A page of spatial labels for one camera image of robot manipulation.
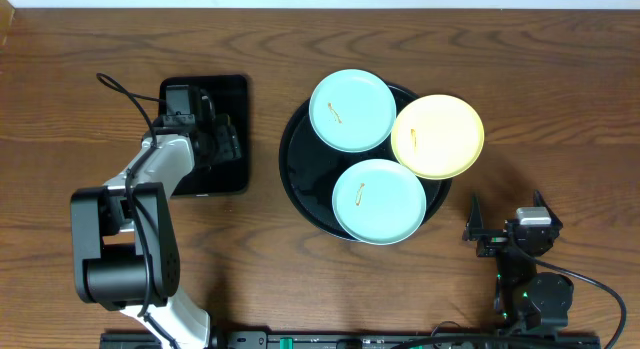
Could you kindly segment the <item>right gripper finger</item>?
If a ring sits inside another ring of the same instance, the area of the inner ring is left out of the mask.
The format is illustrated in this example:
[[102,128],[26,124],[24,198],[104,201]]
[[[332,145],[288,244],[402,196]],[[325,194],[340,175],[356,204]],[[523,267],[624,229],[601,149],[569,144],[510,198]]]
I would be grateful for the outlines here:
[[558,218],[558,216],[554,213],[554,211],[550,208],[550,206],[546,203],[546,201],[544,200],[544,197],[542,196],[542,194],[540,193],[539,190],[535,190],[533,193],[533,204],[535,207],[543,207],[547,210],[549,217],[551,219],[551,225],[552,226],[559,226],[562,227],[563,223],[562,221]]
[[473,194],[471,197],[471,210],[465,225],[462,238],[465,241],[478,240],[482,236],[483,230],[484,223],[481,214],[479,199],[476,194]]

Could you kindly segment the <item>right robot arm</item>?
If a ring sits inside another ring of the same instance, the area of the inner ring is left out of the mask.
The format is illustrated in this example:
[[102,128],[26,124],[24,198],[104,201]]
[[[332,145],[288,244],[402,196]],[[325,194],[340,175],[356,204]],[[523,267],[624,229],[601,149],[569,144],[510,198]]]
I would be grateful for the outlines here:
[[478,197],[472,197],[463,239],[477,244],[478,257],[496,259],[494,309],[505,318],[503,334],[552,338],[568,325],[572,281],[540,272],[534,262],[553,247],[562,228],[538,191],[533,205],[517,209],[501,230],[484,227]]

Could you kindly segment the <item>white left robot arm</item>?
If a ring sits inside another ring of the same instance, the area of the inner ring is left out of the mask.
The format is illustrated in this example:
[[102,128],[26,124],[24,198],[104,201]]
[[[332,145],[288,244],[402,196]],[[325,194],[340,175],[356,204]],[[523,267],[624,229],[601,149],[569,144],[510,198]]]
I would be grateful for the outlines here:
[[226,114],[162,115],[138,154],[99,187],[70,201],[74,281],[79,298],[143,324],[151,338],[116,345],[224,348],[226,335],[180,285],[180,256],[168,201],[192,172],[241,155]]

